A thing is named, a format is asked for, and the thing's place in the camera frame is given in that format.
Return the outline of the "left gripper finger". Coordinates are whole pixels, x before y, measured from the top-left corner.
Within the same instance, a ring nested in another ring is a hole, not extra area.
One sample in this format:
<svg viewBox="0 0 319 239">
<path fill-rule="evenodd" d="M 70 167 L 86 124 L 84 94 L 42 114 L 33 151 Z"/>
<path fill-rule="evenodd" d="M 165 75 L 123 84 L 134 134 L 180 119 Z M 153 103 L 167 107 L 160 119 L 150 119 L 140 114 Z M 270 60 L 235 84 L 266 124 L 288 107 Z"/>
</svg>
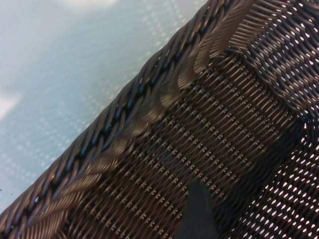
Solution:
<svg viewBox="0 0 319 239">
<path fill-rule="evenodd" d="M 198 182 L 188 187 L 186 208 L 177 231 L 177 239 L 211 239 L 212 215 L 208 188 Z"/>
</svg>

